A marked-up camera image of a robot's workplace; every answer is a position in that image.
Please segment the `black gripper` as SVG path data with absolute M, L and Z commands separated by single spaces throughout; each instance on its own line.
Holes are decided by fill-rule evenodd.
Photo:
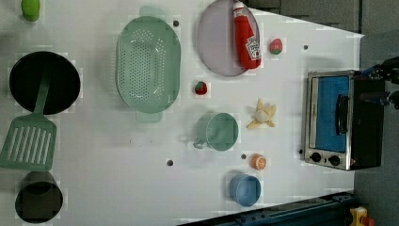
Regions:
M 366 69 L 361 73 L 361 77 L 371 81 L 389 81 L 395 85 L 399 84 L 399 59 L 393 57 L 384 60 L 381 64 L 376 64 L 373 67 Z M 375 105 L 393 105 L 396 109 L 399 108 L 399 93 L 398 91 L 378 91 L 365 92 L 360 95 L 360 99 L 365 103 Z

